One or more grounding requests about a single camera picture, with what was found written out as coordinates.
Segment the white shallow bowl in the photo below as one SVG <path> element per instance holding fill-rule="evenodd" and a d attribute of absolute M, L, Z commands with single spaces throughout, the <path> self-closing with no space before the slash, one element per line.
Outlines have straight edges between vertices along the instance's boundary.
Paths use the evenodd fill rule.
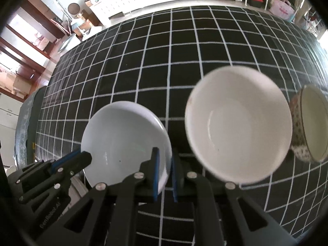
<path fill-rule="evenodd" d="M 148 108 L 129 101 L 108 104 L 97 111 L 84 130 L 81 151 L 91 154 L 85 168 L 91 186 L 122 182 L 138 171 L 159 149 L 158 191 L 162 192 L 171 169 L 172 147 L 159 118 Z"/>

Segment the large white bowl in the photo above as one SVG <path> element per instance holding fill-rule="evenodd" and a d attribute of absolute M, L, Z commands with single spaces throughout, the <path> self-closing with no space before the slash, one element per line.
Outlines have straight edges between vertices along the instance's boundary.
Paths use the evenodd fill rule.
<path fill-rule="evenodd" d="M 225 66 L 206 74 L 192 90 L 184 117 L 192 152 L 224 182 L 264 180 L 290 147 L 287 100 L 268 76 L 253 68 Z"/>

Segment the black white grid tablecloth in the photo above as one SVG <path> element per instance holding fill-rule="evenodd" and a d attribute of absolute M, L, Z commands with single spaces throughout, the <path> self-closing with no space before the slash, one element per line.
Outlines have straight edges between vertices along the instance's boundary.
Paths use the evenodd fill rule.
<path fill-rule="evenodd" d="M 196 83 L 228 65 L 264 73 L 288 101 L 307 84 L 327 94 L 327 50 L 308 31 L 247 8 L 167 9 L 104 30 L 59 59 L 43 99 L 34 156 L 46 161 L 79 148 L 95 112 L 128 100 L 156 114 L 173 148 L 204 172 L 186 138 L 184 109 Z M 191 204 L 174 203 L 169 186 L 157 203 L 140 205 L 137 245 L 196 245 Z M 241 188 L 300 238 L 327 201 L 327 161 L 308 164 L 291 152 L 273 175 Z"/>

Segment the pink bag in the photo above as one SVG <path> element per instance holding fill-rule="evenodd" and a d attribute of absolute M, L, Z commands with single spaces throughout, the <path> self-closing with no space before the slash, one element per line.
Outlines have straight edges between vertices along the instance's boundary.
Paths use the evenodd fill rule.
<path fill-rule="evenodd" d="M 292 21 L 292 17 L 295 14 L 295 10 L 288 0 L 273 0 L 269 11 L 277 17 L 286 21 Z"/>

